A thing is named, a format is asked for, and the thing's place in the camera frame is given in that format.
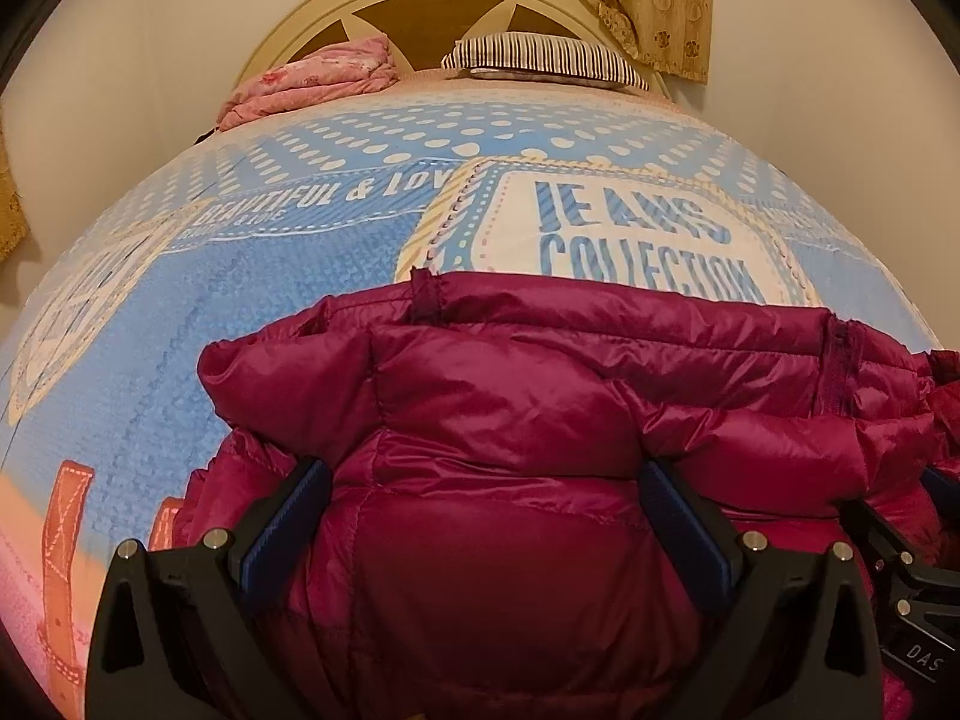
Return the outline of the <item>magenta puffer jacket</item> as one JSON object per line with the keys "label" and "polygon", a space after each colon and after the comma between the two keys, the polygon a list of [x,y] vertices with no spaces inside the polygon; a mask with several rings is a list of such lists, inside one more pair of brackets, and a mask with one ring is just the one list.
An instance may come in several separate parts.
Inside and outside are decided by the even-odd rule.
{"label": "magenta puffer jacket", "polygon": [[331,507],[265,629],[327,718],[625,718],[700,618],[638,504],[650,458],[739,528],[822,551],[864,499],[928,559],[958,470],[958,358],[825,309],[418,270],[207,346],[228,437],[179,546],[303,458]]}

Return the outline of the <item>side beige gold curtain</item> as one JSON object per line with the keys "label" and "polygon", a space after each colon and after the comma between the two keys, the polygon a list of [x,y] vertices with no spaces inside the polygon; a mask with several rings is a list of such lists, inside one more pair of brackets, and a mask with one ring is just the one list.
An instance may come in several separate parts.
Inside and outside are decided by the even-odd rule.
{"label": "side beige gold curtain", "polygon": [[5,135],[0,132],[0,263],[5,263],[29,234],[20,193],[11,174]]}

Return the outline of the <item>blue pink patterned bed blanket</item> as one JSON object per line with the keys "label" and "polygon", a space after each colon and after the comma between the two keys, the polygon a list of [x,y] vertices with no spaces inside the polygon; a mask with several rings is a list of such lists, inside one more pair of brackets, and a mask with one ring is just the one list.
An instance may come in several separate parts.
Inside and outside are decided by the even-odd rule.
{"label": "blue pink patterned bed blanket", "polygon": [[420,73],[217,133],[99,216],[3,341],[2,624],[57,717],[82,715],[116,544],[171,535],[223,439],[203,347],[425,263],[823,305],[937,346],[852,232],[657,94]]}

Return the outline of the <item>folded pink blanket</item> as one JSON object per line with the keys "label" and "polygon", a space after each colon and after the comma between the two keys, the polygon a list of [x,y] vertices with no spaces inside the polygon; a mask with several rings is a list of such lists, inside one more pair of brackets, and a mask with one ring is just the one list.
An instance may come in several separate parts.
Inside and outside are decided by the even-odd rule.
{"label": "folded pink blanket", "polygon": [[218,112],[217,130],[228,132],[268,115],[379,93],[397,82],[397,65],[384,34],[332,44],[239,83]]}

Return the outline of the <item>grey striped pillow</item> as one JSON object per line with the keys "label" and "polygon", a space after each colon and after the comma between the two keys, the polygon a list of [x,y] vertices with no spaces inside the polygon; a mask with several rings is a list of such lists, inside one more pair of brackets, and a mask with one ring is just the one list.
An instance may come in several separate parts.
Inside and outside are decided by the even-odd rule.
{"label": "grey striped pillow", "polygon": [[441,67],[449,70],[525,71],[643,91],[649,89],[646,78],[615,50],[576,37],[540,32],[492,32],[460,39],[441,59]]}

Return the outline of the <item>cream arched wooden headboard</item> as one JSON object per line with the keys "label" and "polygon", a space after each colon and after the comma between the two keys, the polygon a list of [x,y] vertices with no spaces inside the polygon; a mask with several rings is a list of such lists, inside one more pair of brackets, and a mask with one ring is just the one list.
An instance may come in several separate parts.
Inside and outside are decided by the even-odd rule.
{"label": "cream arched wooden headboard", "polygon": [[441,67],[441,59],[460,39],[508,31],[578,37],[610,50],[619,48],[586,0],[304,0],[265,36],[245,62],[238,80],[245,82],[327,44],[382,34],[391,41],[400,73],[395,91],[468,89],[533,103],[550,94],[560,94],[575,103],[672,101],[662,75],[642,65],[636,65],[635,70],[646,78],[649,88],[620,93],[574,83],[478,80]]}

